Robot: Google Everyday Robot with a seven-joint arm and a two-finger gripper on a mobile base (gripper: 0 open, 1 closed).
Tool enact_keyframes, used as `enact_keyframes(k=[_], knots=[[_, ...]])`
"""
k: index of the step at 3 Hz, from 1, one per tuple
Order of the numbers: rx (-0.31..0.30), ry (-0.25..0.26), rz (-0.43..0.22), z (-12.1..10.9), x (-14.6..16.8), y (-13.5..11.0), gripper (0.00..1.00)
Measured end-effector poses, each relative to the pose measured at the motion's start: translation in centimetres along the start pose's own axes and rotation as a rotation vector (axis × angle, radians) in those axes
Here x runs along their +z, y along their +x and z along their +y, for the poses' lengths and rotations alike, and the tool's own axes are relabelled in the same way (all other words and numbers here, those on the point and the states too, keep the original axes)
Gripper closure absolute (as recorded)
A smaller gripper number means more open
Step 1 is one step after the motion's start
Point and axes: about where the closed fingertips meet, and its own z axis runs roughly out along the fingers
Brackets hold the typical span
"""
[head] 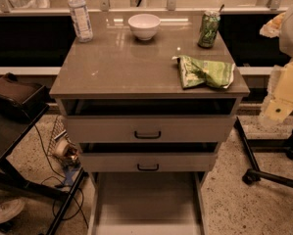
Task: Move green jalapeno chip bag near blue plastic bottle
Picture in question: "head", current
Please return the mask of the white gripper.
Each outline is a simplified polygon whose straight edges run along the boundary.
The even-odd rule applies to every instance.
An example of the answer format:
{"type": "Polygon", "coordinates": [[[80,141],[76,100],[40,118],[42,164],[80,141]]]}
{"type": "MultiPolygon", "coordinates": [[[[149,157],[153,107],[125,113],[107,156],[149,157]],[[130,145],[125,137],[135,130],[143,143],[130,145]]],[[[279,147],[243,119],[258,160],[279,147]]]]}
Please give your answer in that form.
{"type": "MultiPolygon", "coordinates": [[[[260,35],[279,36],[279,49],[293,58],[293,5],[265,23],[260,35]]],[[[284,67],[274,66],[269,76],[268,95],[261,106],[261,125],[276,125],[285,121],[293,112],[293,61],[284,67]]]]}

